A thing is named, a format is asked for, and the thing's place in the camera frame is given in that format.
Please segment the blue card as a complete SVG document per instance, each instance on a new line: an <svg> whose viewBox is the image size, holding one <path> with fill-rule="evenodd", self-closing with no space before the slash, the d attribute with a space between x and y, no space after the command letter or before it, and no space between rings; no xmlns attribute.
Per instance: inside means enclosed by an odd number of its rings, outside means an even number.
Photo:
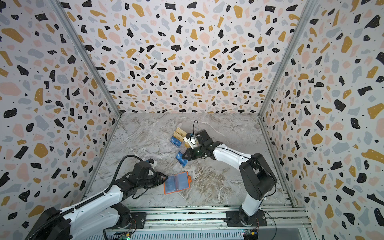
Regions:
<svg viewBox="0 0 384 240"><path fill-rule="evenodd" d="M182 145L182 141L179 139L175 138L174 136L171 137L171 143L175 145L177 148L180 148Z"/></svg>
<svg viewBox="0 0 384 240"><path fill-rule="evenodd" d="M183 154L181 152L178 152L176 155L176 159L181 164L181 166L184 168L188 164L188 160L183 158Z"/></svg>

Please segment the orange card holder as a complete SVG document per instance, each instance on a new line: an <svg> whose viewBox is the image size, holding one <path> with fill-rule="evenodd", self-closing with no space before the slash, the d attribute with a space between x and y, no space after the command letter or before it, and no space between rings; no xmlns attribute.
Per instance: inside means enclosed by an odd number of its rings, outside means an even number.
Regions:
<svg viewBox="0 0 384 240"><path fill-rule="evenodd" d="M164 194L169 195L191 188L192 179L188 172L169 176L164 183Z"/></svg>

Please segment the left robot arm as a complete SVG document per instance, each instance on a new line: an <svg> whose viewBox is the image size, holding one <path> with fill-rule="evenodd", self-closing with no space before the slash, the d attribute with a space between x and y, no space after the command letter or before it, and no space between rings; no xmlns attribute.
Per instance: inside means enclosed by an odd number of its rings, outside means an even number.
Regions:
<svg viewBox="0 0 384 240"><path fill-rule="evenodd" d="M105 190L70 207L45 210L27 235L28 240L84 240L109 228L138 229L139 221L123 205L137 199L138 190L161 186L168 176L153 169L153 160L140 161L133 171L113 178Z"/></svg>

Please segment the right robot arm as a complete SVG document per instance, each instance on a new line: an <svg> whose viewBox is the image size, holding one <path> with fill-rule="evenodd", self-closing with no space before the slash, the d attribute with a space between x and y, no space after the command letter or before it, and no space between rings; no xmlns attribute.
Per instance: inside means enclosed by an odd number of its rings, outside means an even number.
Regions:
<svg viewBox="0 0 384 240"><path fill-rule="evenodd" d="M184 141L190 147L183 154L183 159L193 161L211 158L240 172L247 195L239 208L235 223L252 226L257 221L257 214L264 199L273 195L271 191L277 184L277 178L263 155L250 155L233 150L220 141L213 141L205 130L195 135L187 133Z"/></svg>

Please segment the gold card back left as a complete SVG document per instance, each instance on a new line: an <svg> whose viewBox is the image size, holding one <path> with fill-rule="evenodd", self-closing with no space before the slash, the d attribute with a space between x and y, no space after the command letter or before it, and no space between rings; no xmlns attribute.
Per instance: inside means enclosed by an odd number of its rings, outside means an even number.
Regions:
<svg viewBox="0 0 384 240"><path fill-rule="evenodd" d="M176 129L176 132L178 133L178 134L180 134L181 136L183 136L183 137L185 137L186 136L186 132L184 131L184 130L182 130L181 128L177 128Z"/></svg>

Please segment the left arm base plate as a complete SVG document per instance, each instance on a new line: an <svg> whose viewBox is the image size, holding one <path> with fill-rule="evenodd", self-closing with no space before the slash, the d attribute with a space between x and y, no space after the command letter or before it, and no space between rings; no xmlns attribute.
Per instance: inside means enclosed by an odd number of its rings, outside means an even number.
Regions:
<svg viewBox="0 0 384 240"><path fill-rule="evenodd" d="M143 229L146 222L147 213L124 213L120 216L116 226L123 230Z"/></svg>

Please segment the right aluminium corner post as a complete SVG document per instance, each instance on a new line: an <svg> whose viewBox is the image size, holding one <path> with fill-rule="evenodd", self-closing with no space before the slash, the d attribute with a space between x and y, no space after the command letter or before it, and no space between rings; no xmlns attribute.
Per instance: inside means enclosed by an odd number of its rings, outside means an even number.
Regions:
<svg viewBox="0 0 384 240"><path fill-rule="evenodd" d="M316 5L319 3L318 0L310 0L307 1L305 4L305 7L303 9L303 12L301 14L301 17L298 21L298 25L294 31L294 34L292 35L292 38L285 50L285 53L282 57L281 64L278 67L278 70L275 74L275 77L269 87L269 90L266 94L265 100L262 104L262 107L259 111L259 118L263 117L263 114L267 111L267 107L269 105L269 101L272 99L274 94L274 89L277 87L279 79L282 77L284 70L290 61L292 55L294 54L294 51L296 49L296 45L298 44L299 40L301 39L301 36L305 30L305 27L308 23L308 20L310 19L311 15L313 14L313 11L316 7Z"/></svg>

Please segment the aluminium corner post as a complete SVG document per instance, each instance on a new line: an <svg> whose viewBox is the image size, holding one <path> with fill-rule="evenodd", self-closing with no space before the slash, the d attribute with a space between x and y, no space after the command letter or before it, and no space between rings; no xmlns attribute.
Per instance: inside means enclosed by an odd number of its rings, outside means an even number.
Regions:
<svg viewBox="0 0 384 240"><path fill-rule="evenodd" d="M282 77L284 70L290 61L292 55L294 54L294 51L296 49L296 45L298 44L299 40L301 39L301 36L305 30L305 27L308 23L308 20L310 19L311 15L313 14L313 11L316 7L316 5L319 3L318 0L310 0L307 1L305 4L305 7L303 9L303 12L301 14L301 17L298 21L298 25L294 31L294 34L292 35L292 38L285 50L285 53L282 57L281 64L278 67L278 70L275 74L275 77L269 87L269 90L266 94L265 100L262 104L262 107L259 111L259 118L263 117L263 114L267 111L267 107L269 105L269 101L272 99L274 94L274 89L277 87L279 79Z"/></svg>
<svg viewBox="0 0 384 240"><path fill-rule="evenodd" d="M75 28L71 24L70 19L68 18L64 9L62 8L61 2L60 1L48 1L48 3L50 4L50 6L53 9L53 11L55 12L55 14L58 16L60 22L63 25L63 28L68 33L68 36L73 41L74 46L76 47L76 49L77 49L78 53L80 54L80 56L82 57L82 59L84 60L84 63L86 64L87 68L90 70L91 74L94 76L96 83L101 88L101 91L104 94L104 96L106 97L110 108L112 109L112 111L115 114L117 114L118 118L120 118L122 115L120 110L118 109L112 95L109 93L108 88L106 87L105 83L103 82L102 77L100 76L95 64L93 63L89 54L87 53L83 43L81 42L81 40L80 40L76 30L75 30Z"/></svg>

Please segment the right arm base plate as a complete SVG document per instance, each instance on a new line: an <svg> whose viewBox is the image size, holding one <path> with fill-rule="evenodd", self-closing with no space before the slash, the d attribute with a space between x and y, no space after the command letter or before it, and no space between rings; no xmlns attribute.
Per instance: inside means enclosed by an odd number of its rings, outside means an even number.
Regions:
<svg viewBox="0 0 384 240"><path fill-rule="evenodd" d="M224 222L228 227L266 227L267 220L265 212L262 210L257 211L252 216L248 216L245 212L227 211Z"/></svg>

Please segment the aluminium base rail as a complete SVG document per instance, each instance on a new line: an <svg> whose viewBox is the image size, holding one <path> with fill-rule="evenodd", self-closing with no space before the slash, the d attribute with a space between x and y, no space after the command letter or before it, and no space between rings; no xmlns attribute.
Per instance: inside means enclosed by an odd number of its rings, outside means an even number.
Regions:
<svg viewBox="0 0 384 240"><path fill-rule="evenodd" d="M291 206L265 205L266 227L228 227L227 211L236 206L133 208L131 213L146 212L143 229L109 228L84 240L117 240L123 233L128 240L315 240L306 211Z"/></svg>

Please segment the left aluminium corner post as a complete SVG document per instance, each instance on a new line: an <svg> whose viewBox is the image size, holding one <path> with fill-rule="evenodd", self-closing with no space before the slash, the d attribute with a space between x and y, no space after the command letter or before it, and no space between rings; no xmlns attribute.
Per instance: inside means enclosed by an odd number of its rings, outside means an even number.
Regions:
<svg viewBox="0 0 384 240"><path fill-rule="evenodd" d="M87 68L90 70L91 74L94 76L96 83L101 88L101 91L104 94L104 96L106 97L110 108L112 109L112 111L115 114L117 114L118 118L120 118L122 115L120 110L118 109L112 95L109 93L108 88L106 87L105 83L103 82L102 77L100 76L95 64L93 63L89 54L87 53L83 43L81 42L81 40L80 40L76 30L75 30L75 28L71 24L70 19L68 18L64 9L62 8L61 2L60 1L48 1L48 3L50 4L50 6L53 9L53 11L55 12L55 14L58 16L60 22L63 25L63 28L68 33L68 36L73 41L74 46L76 47L76 49L77 49L78 53L80 54L80 56L82 57L82 59L84 60L84 63L86 64Z"/></svg>

